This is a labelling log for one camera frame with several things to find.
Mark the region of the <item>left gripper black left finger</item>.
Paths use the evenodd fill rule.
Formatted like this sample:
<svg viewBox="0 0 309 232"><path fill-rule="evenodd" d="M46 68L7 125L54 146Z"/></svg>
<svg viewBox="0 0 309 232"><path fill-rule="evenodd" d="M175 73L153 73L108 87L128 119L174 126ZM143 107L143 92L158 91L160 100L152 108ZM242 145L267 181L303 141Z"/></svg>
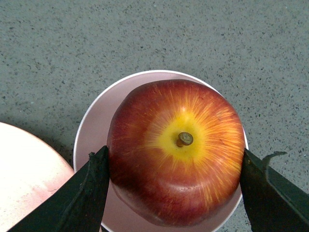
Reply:
<svg viewBox="0 0 309 232"><path fill-rule="evenodd" d="M108 188L108 149L89 161L59 190L14 225L12 232L98 232Z"/></svg>

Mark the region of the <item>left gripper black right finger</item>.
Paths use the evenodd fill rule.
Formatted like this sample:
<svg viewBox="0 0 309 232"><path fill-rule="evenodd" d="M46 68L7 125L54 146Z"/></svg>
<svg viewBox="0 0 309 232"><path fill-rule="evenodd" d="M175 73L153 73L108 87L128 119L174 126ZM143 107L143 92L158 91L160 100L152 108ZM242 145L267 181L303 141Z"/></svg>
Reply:
<svg viewBox="0 0 309 232"><path fill-rule="evenodd" d="M276 151L259 159L244 151L240 187L253 232L309 230L309 195L269 166L284 154Z"/></svg>

